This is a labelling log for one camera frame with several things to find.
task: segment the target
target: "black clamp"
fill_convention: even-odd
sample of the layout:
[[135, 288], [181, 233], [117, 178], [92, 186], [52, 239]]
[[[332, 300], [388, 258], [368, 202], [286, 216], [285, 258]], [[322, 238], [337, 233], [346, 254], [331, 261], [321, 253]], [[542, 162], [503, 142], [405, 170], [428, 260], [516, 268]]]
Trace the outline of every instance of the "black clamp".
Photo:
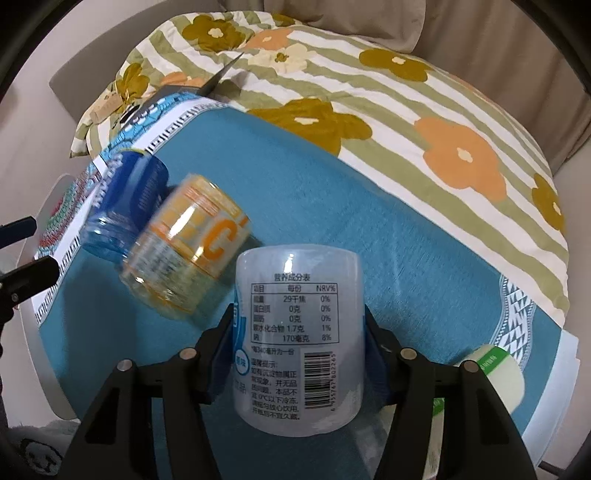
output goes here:
[[479, 365], [430, 362], [402, 348], [365, 308], [366, 370], [385, 405], [396, 404], [375, 480], [420, 480], [434, 398], [444, 399], [443, 447], [437, 480], [535, 480], [519, 431]]
[[229, 305], [217, 327], [167, 362], [119, 362], [86, 413], [57, 478], [157, 480], [151, 401], [162, 398], [173, 478], [221, 480], [199, 405], [212, 403], [230, 371], [232, 320]]
[[[231, 304], [194, 348], [167, 362], [138, 367], [122, 360], [84, 417], [57, 478], [157, 480], [151, 399], [162, 398], [173, 478], [220, 480], [199, 405], [213, 402], [228, 376], [232, 319]], [[536, 479], [511, 416], [476, 362], [450, 367], [402, 348], [367, 307], [365, 323], [368, 376], [384, 404], [397, 405], [375, 480], [423, 477], [439, 397], [445, 418], [438, 480]]]

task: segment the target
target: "beige tag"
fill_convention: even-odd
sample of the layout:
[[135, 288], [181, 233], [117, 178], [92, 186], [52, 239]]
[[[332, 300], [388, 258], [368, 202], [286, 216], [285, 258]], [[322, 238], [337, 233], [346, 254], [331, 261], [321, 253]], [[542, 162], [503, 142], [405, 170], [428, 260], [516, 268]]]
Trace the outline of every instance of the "beige tag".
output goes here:
[[90, 112], [90, 119], [94, 124], [99, 124], [121, 105], [123, 105], [123, 100], [117, 92], [107, 92], [95, 102], [95, 106]]

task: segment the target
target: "metal screw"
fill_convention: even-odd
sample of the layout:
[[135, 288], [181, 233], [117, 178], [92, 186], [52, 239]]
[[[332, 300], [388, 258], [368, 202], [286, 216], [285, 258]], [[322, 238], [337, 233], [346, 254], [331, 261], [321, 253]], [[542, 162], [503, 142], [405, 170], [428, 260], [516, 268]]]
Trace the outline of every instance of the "metal screw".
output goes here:
[[469, 371], [471, 374], [475, 374], [478, 372], [480, 367], [474, 360], [467, 360], [464, 362], [464, 368]]
[[191, 360], [197, 356], [197, 351], [193, 347], [183, 348], [178, 355], [183, 360]]
[[134, 363], [126, 358], [117, 364], [117, 370], [120, 372], [127, 372], [132, 366], [134, 366]]
[[417, 352], [412, 348], [403, 348], [400, 350], [400, 356], [405, 360], [414, 360], [417, 357]]

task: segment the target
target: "blue bottle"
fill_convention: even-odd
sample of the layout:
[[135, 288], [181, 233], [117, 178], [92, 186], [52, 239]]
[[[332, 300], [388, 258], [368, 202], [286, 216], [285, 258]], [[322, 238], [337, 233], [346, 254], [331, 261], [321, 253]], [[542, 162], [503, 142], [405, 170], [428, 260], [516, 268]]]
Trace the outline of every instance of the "blue bottle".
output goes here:
[[150, 221], [165, 196], [166, 166], [153, 155], [124, 150], [109, 160], [80, 234], [91, 254], [118, 262]]

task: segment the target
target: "bed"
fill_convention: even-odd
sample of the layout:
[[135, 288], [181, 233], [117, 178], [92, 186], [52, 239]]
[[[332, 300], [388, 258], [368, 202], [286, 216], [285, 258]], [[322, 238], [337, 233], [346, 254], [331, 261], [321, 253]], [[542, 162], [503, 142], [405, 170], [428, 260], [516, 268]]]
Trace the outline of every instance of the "bed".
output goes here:
[[[199, 99], [176, 98], [138, 122], [120, 123], [126, 109], [149, 102], [161, 86], [202, 85], [241, 53], [211, 108], [174, 135], [167, 128]], [[171, 179], [198, 168], [222, 186], [248, 212], [263, 244], [358, 251], [366, 302], [403, 344], [447, 363], [483, 343], [509, 351], [526, 380], [513, 418], [539, 462], [570, 401], [577, 340], [562, 328], [568, 250], [551, 171], [511, 115], [418, 57], [261, 11], [166, 21], [129, 53], [108, 92], [121, 97], [122, 108], [98, 124], [89, 108], [80, 120], [71, 155], [94, 160], [58, 205], [37, 255], [65, 258], [118, 148], [151, 148]], [[154, 144], [162, 135], [168, 137]], [[284, 178], [291, 182], [279, 183]], [[286, 212], [291, 226], [280, 221]], [[194, 342], [232, 299], [230, 277], [195, 322], [168, 322], [112, 287], [116, 273], [108, 265], [76, 246], [71, 253], [60, 288], [33, 306], [48, 359], [78, 416], [117, 360], [167, 358]], [[87, 301], [106, 310], [93, 314]], [[233, 426], [224, 398], [206, 414], [206, 421], [226, 422], [212, 437], [216, 456], [234, 437], [246, 445], [253, 433]], [[379, 456], [380, 435], [368, 434], [374, 414], [364, 411], [345, 439], [327, 444], [350, 452], [352, 460], [339, 468], [353, 478], [363, 478]], [[259, 441], [271, 452], [284, 447]], [[326, 449], [313, 442], [309, 455], [323, 458]], [[245, 461], [253, 454], [240, 450]], [[337, 463], [327, 461], [331, 468]], [[268, 467], [279, 468], [272, 461]]]

